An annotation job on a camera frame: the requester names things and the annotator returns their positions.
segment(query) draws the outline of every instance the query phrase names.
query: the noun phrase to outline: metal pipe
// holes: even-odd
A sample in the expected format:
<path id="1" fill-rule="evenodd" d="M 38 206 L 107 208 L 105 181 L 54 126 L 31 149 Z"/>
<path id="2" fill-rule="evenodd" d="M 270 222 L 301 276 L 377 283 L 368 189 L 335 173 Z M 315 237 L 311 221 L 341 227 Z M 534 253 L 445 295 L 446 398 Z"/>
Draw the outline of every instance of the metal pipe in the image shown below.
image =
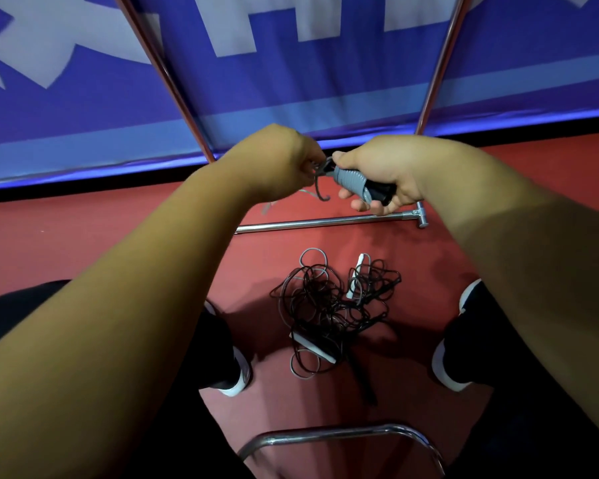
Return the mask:
<path id="1" fill-rule="evenodd" d="M 275 230 L 310 229 L 313 227 L 334 227 L 335 225 L 368 224 L 370 222 L 389 222 L 392 220 L 419 220 L 419 227 L 428 225 L 426 210 L 421 204 L 415 210 L 392 213 L 376 217 L 375 215 L 358 215 L 355 217 L 316 218 L 314 220 L 297 220 L 295 222 L 275 222 L 273 224 L 240 225 L 235 234 L 254 232 L 270 232 Z"/>
<path id="2" fill-rule="evenodd" d="M 426 93 L 426 98 L 423 102 L 422 112 L 420 113 L 420 118 L 417 122 L 417 129 L 415 129 L 416 135 L 422 135 L 424 129 L 426 128 L 426 124 L 428 124 L 428 118 L 431 115 L 432 107 L 437 99 L 441 82 L 444 80 L 444 74 L 446 73 L 450 56 L 455 48 L 457 36 L 459 36 L 459 31 L 461 30 L 461 26 L 464 23 L 464 18 L 470 9 L 470 4 L 472 1 L 473 0 L 457 0 L 455 2 L 453 15 L 448 23 L 446 38 L 444 39 L 444 44 L 441 46 L 441 52 L 439 52 L 437 65 L 435 66 L 435 71 L 432 74 L 431 83 L 428 86 L 428 92 Z"/>
<path id="3" fill-rule="evenodd" d="M 408 437 L 423 445 L 431 452 L 431 458 L 439 474 L 442 477 L 445 475 L 445 465 L 439 450 L 425 435 L 403 423 L 382 423 L 364 427 L 312 427 L 297 428 L 295 430 L 278 430 L 276 432 L 256 435 L 240 449 L 238 456 L 240 456 L 241 460 L 246 460 L 257 450 L 273 445 L 304 444 L 308 442 L 354 439 L 389 434 Z"/>
<path id="4" fill-rule="evenodd" d="M 142 16 L 138 14 L 131 0 L 115 1 L 120 7 L 120 10 L 122 10 L 122 13 L 124 13 L 124 16 L 126 16 L 129 25 L 131 25 L 131 28 L 135 32 L 135 36 L 142 44 L 144 52 L 146 52 L 146 55 L 149 57 L 153 67 L 155 67 L 155 70 L 158 71 L 162 82 L 164 82 L 164 84 L 167 86 L 167 90 L 175 100 L 177 108 L 182 113 L 182 117 L 184 118 L 184 121 L 186 121 L 189 129 L 191 129 L 191 132 L 200 146 L 200 149 L 204 153 L 206 160 L 209 163 L 213 163 L 215 161 L 213 152 L 206 142 L 202 131 L 195 122 L 191 108 L 182 95 L 182 92 L 179 90 L 176 76 L 170 71 L 165 57 L 162 55 L 161 50 L 158 48 L 158 45 L 151 34 L 151 30 L 146 27 L 146 24 L 142 20 Z"/>

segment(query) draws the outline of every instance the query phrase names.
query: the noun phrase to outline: hand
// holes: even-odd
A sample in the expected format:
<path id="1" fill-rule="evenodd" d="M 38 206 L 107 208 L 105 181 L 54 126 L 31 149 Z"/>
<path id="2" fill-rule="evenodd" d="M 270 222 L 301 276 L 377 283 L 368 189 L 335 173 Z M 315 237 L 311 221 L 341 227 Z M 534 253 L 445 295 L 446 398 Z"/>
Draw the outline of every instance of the hand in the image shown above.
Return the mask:
<path id="1" fill-rule="evenodd" d="M 235 145 L 220 162 L 235 166 L 260 203 L 286 198 L 314 184 L 313 164 L 325 159 L 315 140 L 271 124 Z"/>
<path id="2" fill-rule="evenodd" d="M 333 160 L 340 168 L 359 170 L 370 180 L 397 185 L 393 200 L 385 207 L 378 201 L 369 205 L 360 199 L 353 200 L 351 207 L 357 211 L 370 210 L 375 215 L 388 215 L 404 205 L 423 200 L 421 185 L 416 178 L 417 169 L 422 160 L 432 158 L 447 143 L 452 142 L 425 136 L 377 136 L 352 151 L 334 152 Z M 341 199 L 352 195 L 345 188 L 339 192 Z"/>

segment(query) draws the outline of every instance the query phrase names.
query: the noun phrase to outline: black baseboard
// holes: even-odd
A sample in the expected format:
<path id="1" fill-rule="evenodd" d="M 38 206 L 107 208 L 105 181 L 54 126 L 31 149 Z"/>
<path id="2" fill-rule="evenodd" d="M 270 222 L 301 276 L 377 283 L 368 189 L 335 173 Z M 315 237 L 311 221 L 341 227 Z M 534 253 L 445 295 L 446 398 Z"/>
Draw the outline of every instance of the black baseboard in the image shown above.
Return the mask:
<path id="1" fill-rule="evenodd" d="M 444 137 L 455 141 L 461 141 L 472 146 L 485 147 L 499 144 L 563 138 L 567 136 L 581 136 L 594 133 L 599 133 L 599 117 Z M 63 181 L 58 183 L 20 186 L 17 188 L 4 188 L 0 189 L 0 202 L 59 197 L 77 193 L 102 192 L 104 190 L 117 190 L 120 188 L 134 188 L 152 184 L 180 182 L 184 181 L 198 168 L 199 166 L 169 168 L 166 170 L 155 170 L 119 176 L 106 176 L 77 181 Z"/>

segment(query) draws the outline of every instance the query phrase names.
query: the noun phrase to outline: black trouser leg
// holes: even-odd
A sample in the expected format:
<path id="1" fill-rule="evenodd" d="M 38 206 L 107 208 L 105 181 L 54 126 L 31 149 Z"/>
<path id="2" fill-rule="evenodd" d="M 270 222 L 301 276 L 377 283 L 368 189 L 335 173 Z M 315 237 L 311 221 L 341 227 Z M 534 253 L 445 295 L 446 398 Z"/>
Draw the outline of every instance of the black trouser leg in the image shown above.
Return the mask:
<path id="1" fill-rule="evenodd" d="M 447 477 L 599 474 L 599 429 L 535 358 L 479 284 L 444 334 L 444 368 L 494 388 Z"/>
<path id="2" fill-rule="evenodd" d="M 48 282 L 0 296 L 0 339 L 67 282 Z M 198 391 L 207 386 L 227 388 L 221 385 L 235 383 L 239 376 L 228 326 L 221 318 L 203 312 L 176 380 L 125 476 L 224 473 L 224 477 L 253 478 L 226 442 Z"/>

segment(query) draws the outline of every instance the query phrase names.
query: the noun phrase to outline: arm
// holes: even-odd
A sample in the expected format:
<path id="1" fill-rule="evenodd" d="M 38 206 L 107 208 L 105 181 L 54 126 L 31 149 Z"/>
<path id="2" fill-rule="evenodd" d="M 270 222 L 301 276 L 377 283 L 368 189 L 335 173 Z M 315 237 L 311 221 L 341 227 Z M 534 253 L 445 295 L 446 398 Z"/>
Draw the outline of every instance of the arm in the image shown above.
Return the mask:
<path id="1" fill-rule="evenodd" d="M 355 209 L 382 215 L 421 199 L 435 208 L 520 336 L 599 427 L 599 212 L 447 140 L 380 136 L 336 161 L 398 185 L 388 207 Z"/>
<path id="2" fill-rule="evenodd" d="M 175 378 L 251 205 L 313 183 L 319 145 L 270 126 L 184 182 L 0 341 L 0 477 L 120 465 Z"/>

